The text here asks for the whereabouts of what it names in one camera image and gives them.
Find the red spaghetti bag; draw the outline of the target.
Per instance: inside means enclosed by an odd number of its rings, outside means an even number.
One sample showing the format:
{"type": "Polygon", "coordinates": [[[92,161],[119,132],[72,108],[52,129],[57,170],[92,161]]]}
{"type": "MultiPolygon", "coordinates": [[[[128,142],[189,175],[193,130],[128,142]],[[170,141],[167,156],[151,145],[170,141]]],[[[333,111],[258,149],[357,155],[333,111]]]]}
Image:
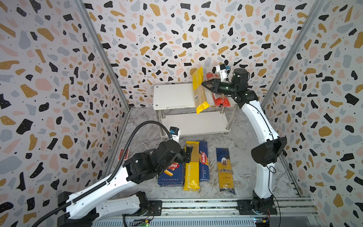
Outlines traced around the red spaghetti bag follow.
{"type": "MultiPolygon", "coordinates": [[[[207,80],[220,79],[219,75],[213,74],[213,73],[207,73],[206,76],[207,76],[207,80]]],[[[215,93],[213,93],[212,95],[213,95],[213,100],[214,100],[215,106],[217,106],[217,107],[231,107],[228,98],[225,97],[224,95],[215,94],[215,93]]]]}

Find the yellow Pastatime spaghetti bag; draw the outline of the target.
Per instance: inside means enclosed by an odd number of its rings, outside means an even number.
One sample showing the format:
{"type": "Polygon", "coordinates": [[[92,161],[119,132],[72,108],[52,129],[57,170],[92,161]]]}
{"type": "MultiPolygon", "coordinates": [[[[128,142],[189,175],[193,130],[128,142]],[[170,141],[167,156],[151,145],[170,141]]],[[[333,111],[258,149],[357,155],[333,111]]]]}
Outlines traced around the yellow Pastatime spaghetti bag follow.
{"type": "Polygon", "coordinates": [[[186,148],[191,148],[191,160],[185,165],[184,191],[198,192],[199,186],[199,142],[187,141],[186,148]]]}

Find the yellow clear spaghetti bag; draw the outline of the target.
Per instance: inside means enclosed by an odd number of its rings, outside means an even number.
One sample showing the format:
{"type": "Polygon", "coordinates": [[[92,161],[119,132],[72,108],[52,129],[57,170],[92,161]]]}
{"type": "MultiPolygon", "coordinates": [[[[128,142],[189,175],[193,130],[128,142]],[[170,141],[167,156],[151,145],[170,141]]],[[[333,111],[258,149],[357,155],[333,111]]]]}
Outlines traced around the yellow clear spaghetti bag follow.
{"type": "Polygon", "coordinates": [[[210,107],[206,98],[204,87],[202,86],[203,81],[203,68],[200,67],[192,75],[193,95],[197,114],[200,114],[202,111],[210,107]]]}

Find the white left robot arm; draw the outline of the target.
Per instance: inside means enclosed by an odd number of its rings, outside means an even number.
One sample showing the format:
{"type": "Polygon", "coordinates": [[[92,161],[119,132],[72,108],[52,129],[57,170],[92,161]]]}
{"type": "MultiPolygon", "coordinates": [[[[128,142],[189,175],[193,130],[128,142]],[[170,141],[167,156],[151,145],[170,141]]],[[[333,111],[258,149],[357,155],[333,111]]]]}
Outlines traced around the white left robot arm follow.
{"type": "Polygon", "coordinates": [[[122,199],[112,196],[146,180],[160,176],[171,164],[190,163],[192,148],[182,148],[174,140],[161,142],[156,149],[133,155],[110,182],[98,182],[80,192],[65,192],[58,198],[60,205],[69,204],[64,214],[58,217],[59,227],[90,227],[95,222],[117,215],[141,216],[150,203],[145,192],[136,192],[122,199]]]}

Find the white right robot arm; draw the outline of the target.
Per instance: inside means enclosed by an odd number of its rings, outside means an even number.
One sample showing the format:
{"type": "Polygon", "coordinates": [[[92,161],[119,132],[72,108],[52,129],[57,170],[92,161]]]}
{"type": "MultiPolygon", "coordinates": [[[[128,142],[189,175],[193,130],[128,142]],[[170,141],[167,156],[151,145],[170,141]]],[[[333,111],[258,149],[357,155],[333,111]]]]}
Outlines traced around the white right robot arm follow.
{"type": "Polygon", "coordinates": [[[233,70],[229,82],[211,79],[202,82],[201,85],[214,94],[230,96],[252,124],[259,142],[259,145],[251,150],[257,167],[257,178],[251,204],[245,206],[245,209],[262,215],[274,209],[272,175],[276,172],[275,163],[287,144],[287,138],[279,136],[273,129],[256,93],[248,89],[249,76],[246,69],[237,68],[233,70]]]}

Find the blue Barilla rigatoni box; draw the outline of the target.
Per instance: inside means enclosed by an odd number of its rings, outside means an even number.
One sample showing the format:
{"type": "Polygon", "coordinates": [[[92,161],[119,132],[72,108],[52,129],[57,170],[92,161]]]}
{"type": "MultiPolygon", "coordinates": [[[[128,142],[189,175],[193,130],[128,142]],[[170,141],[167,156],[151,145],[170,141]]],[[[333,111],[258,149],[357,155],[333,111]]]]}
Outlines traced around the blue Barilla rigatoni box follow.
{"type": "Polygon", "coordinates": [[[184,164],[174,162],[159,177],[159,186],[183,186],[184,184],[184,164]]]}

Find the blue Barilla spaghetti box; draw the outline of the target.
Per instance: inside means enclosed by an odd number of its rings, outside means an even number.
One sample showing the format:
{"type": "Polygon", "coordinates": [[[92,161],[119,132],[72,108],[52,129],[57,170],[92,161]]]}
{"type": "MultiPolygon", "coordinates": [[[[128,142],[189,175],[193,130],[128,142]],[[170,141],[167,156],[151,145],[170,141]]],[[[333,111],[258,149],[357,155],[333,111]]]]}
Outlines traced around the blue Barilla spaghetti box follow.
{"type": "Polygon", "coordinates": [[[199,180],[202,182],[208,182],[210,180],[209,152],[206,141],[199,141],[199,180]]]}

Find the blue Ankara spaghetti bag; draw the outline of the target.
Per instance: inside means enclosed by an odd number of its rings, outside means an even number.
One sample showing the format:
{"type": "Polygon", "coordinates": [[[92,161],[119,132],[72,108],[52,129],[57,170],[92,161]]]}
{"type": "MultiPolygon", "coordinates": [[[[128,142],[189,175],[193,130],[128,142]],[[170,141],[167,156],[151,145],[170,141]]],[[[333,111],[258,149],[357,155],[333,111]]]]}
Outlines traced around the blue Ankara spaghetti bag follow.
{"type": "Polygon", "coordinates": [[[235,194],[229,149],[216,148],[219,190],[235,194]]]}

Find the white two-tier shelf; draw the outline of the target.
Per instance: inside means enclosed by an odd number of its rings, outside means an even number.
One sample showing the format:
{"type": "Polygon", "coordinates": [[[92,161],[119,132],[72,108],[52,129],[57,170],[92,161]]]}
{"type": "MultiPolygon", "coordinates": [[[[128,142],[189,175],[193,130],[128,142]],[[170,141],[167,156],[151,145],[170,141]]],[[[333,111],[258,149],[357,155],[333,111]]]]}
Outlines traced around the white two-tier shelf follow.
{"type": "Polygon", "coordinates": [[[207,89],[205,95],[210,107],[196,113],[192,84],[156,85],[153,95],[153,109],[158,120],[167,128],[171,126],[180,129],[181,136],[195,136],[214,133],[228,133],[234,120],[237,105],[229,98],[233,114],[227,118],[226,108],[217,110],[213,93],[207,89]]]}

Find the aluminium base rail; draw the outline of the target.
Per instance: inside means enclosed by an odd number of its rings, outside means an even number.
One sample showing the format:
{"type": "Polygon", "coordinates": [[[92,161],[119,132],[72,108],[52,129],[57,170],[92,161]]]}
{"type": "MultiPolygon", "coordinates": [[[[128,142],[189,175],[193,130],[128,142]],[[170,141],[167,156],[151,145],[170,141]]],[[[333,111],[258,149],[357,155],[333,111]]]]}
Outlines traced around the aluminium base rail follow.
{"type": "Polygon", "coordinates": [[[95,227],[322,227],[311,199],[277,198],[261,214],[248,211],[250,201],[224,199],[162,199],[150,201],[151,214],[121,215],[96,221],[95,227]]]}

